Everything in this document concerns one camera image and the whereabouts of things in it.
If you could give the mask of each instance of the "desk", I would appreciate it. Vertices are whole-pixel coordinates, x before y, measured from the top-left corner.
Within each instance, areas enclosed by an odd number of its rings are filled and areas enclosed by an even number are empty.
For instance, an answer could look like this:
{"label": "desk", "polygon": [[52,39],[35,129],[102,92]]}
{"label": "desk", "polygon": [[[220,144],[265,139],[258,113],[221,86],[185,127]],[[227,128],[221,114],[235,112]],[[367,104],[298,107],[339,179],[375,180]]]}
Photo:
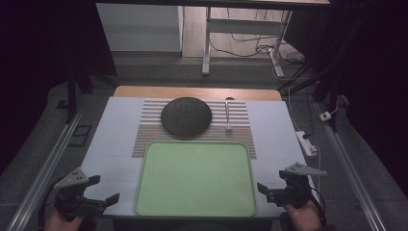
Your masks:
{"label": "desk", "polygon": [[[218,101],[234,97],[246,104],[257,156],[251,160],[255,182],[269,188],[285,188],[278,170],[295,162],[305,164],[286,103],[276,90],[119,87],[108,102],[81,166],[88,176],[101,175],[98,185],[87,188],[86,197],[104,199],[120,193],[119,202],[106,210],[106,216],[143,218],[136,214],[133,206],[143,159],[132,158],[142,105],[145,98],[180,96]],[[283,212],[282,208],[268,204],[266,197],[257,192],[256,200],[254,218],[276,218]]]}
{"label": "desk", "polygon": [[321,11],[331,6],[331,4],[329,4],[330,0],[98,0],[96,2],[285,11]]}
{"label": "desk", "polygon": [[[329,5],[328,0],[283,0],[283,1],[267,1],[267,2],[286,2],[302,3],[309,5]],[[285,35],[288,22],[292,11],[284,12],[281,22],[275,21],[254,21],[254,20],[233,20],[233,19],[211,19],[211,8],[208,7],[206,13],[206,33],[203,54],[202,74],[208,75],[210,73],[210,34],[211,33],[227,33],[227,34],[249,34],[249,35],[266,35],[276,36],[276,42],[273,48],[268,51],[270,59],[273,64],[273,69],[278,78],[284,77],[282,67],[279,62],[277,54]]]}

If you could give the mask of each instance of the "power strip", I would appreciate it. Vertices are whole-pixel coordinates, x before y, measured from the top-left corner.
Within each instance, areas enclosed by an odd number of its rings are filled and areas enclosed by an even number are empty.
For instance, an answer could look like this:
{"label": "power strip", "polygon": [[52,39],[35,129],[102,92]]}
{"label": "power strip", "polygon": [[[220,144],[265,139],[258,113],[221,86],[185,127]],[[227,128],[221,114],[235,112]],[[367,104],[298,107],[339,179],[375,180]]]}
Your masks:
{"label": "power strip", "polygon": [[314,157],[318,155],[318,149],[309,142],[309,139],[303,138],[303,136],[305,135],[303,131],[296,132],[296,135],[300,145],[303,148],[303,151],[308,157]]}
{"label": "power strip", "polygon": [[331,115],[329,114],[329,112],[325,112],[320,114],[320,119],[323,121],[327,121],[331,118]]}

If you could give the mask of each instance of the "dark background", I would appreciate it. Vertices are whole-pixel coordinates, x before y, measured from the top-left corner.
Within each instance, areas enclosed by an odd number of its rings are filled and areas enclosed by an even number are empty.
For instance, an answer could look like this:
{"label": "dark background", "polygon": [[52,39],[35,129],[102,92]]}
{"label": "dark background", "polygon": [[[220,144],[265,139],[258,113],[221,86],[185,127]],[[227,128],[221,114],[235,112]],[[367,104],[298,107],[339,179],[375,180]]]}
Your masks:
{"label": "dark background", "polygon": [[68,73],[86,76],[89,68],[115,74],[93,2],[0,3],[0,172],[38,122],[49,90]]}
{"label": "dark background", "polygon": [[[308,65],[319,72],[333,62],[353,23],[358,19],[364,22],[339,65],[324,76],[326,80],[336,81],[325,80],[324,85],[331,90],[331,85],[336,83],[338,93],[346,96],[350,124],[408,195],[408,141],[404,140],[408,128],[405,84],[408,3],[397,0],[336,0],[334,3],[339,8],[330,12],[293,12],[285,40],[301,51]],[[351,8],[359,4],[365,7]]]}

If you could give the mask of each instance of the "floor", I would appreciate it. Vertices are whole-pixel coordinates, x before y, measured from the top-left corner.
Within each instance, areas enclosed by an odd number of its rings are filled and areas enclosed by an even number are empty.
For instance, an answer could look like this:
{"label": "floor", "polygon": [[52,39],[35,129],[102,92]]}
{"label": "floor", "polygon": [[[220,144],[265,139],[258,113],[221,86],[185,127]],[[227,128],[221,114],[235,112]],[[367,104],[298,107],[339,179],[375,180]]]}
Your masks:
{"label": "floor", "polygon": [[[252,17],[254,14],[255,11],[251,10],[246,17]],[[262,11],[258,12],[258,18],[260,15],[262,15]],[[230,38],[230,35],[226,35],[226,39],[229,40]],[[192,44],[201,44],[201,41],[195,40]],[[247,50],[240,48],[234,50],[235,46],[228,47],[226,44],[217,43],[220,47],[231,48],[237,53],[253,52],[252,44],[245,44],[244,47],[249,47]],[[276,89],[285,83],[284,80],[276,79],[273,76],[270,60],[262,58],[263,55],[258,55],[259,58],[257,59],[215,57],[219,59],[212,60],[210,76],[202,77],[201,61],[199,60],[201,57],[200,49],[190,51],[187,54],[186,50],[188,49],[186,48],[183,52],[184,58],[174,54],[114,52],[113,56],[118,72],[115,81],[120,85],[243,89]],[[298,68],[298,65],[285,65],[284,72],[287,76],[292,76]],[[302,76],[302,78],[308,77],[309,73]],[[78,93],[80,102],[86,102],[78,124],[90,126],[89,136],[82,141],[74,138],[68,141],[61,159],[55,170],[52,171],[53,174],[49,182],[68,174],[75,167],[81,165],[105,105],[114,93],[115,89],[99,79],[92,77],[91,80],[94,83],[93,93],[90,95]],[[319,108],[324,109],[327,105],[324,102],[313,102],[309,97],[313,88],[314,86],[311,86],[290,97],[284,97],[284,100],[287,102],[288,110],[293,117],[294,130],[303,130],[313,134],[310,140],[319,147],[320,158],[307,159],[308,165],[327,169],[329,172],[327,177],[319,180],[314,178],[315,185],[319,186],[325,198],[329,223],[336,224],[338,230],[371,230],[363,206],[349,184],[349,179],[347,179],[339,162],[336,150],[328,139],[324,124],[319,120]],[[57,107],[61,100],[66,100],[66,85],[57,86],[50,91],[47,108],[36,128],[8,169],[0,176],[0,230],[7,229],[32,182],[36,179],[40,168],[53,151],[55,143],[65,129],[66,110]],[[406,230],[408,226],[407,198],[375,156],[375,153],[348,124],[345,116],[346,103],[343,100],[339,102],[340,107],[337,111],[338,135],[342,138],[344,148],[357,169],[365,189],[370,194],[387,230]],[[24,225],[25,229],[22,230],[35,230],[37,228],[37,208],[34,208],[33,213],[28,216],[27,223]],[[114,230],[112,221],[108,218],[99,219],[97,230]],[[280,230],[278,220],[274,221],[271,230]]]}
{"label": "floor", "polygon": [[[231,18],[239,20],[254,21],[280,21],[282,11],[273,10],[250,10],[250,9],[225,9],[211,8],[212,18]],[[183,57],[184,58],[202,58],[204,48],[204,38],[206,29],[206,9],[202,7],[185,7],[185,20],[183,31]],[[210,40],[211,58],[250,58],[250,59],[269,59],[268,54],[256,52],[256,46],[272,46],[275,38],[259,35],[231,35],[211,33]],[[280,49],[282,56],[295,52],[290,45],[283,41]]]}

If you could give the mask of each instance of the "table leg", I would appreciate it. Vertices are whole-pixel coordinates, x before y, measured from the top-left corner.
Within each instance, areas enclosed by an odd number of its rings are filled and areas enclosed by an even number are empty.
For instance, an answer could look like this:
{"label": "table leg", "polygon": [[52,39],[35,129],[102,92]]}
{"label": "table leg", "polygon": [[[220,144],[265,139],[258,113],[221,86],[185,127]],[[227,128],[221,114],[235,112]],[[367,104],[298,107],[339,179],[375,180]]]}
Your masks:
{"label": "table leg", "polygon": [[211,8],[206,9],[206,31],[205,31],[205,44],[203,55],[203,68],[202,75],[207,76],[210,73],[210,29],[211,29]]}
{"label": "table leg", "polygon": [[282,38],[285,35],[286,27],[288,26],[289,18],[291,16],[292,11],[286,11],[284,12],[283,19],[282,19],[282,24],[279,28],[278,35],[276,37],[276,42],[275,45],[273,46],[273,49],[269,52],[269,56],[272,59],[273,63],[273,68],[276,72],[276,76],[278,78],[284,77],[284,73],[282,71],[282,66],[279,63],[279,58],[277,57],[278,52],[279,52],[279,46],[282,42]]}

